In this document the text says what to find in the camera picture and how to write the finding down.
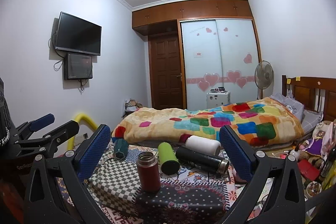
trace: frosted glass door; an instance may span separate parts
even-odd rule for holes
[[[257,99],[254,71],[259,63],[251,20],[218,19],[224,87],[230,91],[230,103]]]
[[[206,93],[222,85],[221,54],[215,20],[183,22],[187,109],[206,109]]]

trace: red thermos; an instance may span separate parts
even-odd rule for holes
[[[157,192],[161,187],[159,164],[152,152],[142,152],[136,160],[142,190]]]

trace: wooden headboard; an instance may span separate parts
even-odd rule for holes
[[[323,120],[333,121],[336,119],[336,79],[321,77],[294,77],[287,78],[282,75],[282,95],[287,95],[289,85],[292,85],[292,93],[295,100],[305,106],[305,109],[318,111],[322,103],[321,90],[325,90],[325,99],[323,107]],[[318,90],[317,109],[316,93]]]

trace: door frame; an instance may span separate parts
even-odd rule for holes
[[[254,22],[254,18],[250,16],[207,16],[207,17],[189,17],[189,18],[179,18],[177,19],[177,32],[178,32],[178,40],[180,44],[180,60],[181,60],[181,80],[182,80],[182,98],[183,98],[183,108],[187,108],[187,96],[186,96],[186,79],[185,79],[185,65],[184,65],[184,52],[183,52],[183,40],[182,40],[182,29],[181,29],[181,22],[182,21],[193,21],[193,20],[207,20],[207,19],[223,19],[223,18],[232,18],[232,19],[249,19],[252,21],[255,40],[257,44],[257,52],[258,52],[258,61],[261,62],[261,52],[260,52],[260,44],[259,44],[259,38],[257,33],[257,28]],[[260,98],[263,98],[263,90],[259,90]]]
[[[153,34],[153,35],[148,36],[149,77],[150,77],[150,83],[151,83],[152,107],[154,107],[154,105],[155,105],[155,96],[154,96],[154,79],[153,79],[153,69],[152,69],[152,44],[151,44],[151,40],[152,40],[152,38],[155,38],[155,37],[163,37],[163,36],[166,36],[166,35],[168,36],[168,35],[172,35],[172,34],[176,34],[178,36],[177,38],[179,40],[179,33],[177,31]],[[183,81],[182,81],[182,98],[184,98],[184,90],[185,90],[185,87],[183,89]]]

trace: black monitor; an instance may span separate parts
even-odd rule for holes
[[[84,19],[61,12],[56,50],[100,55],[101,27]]]

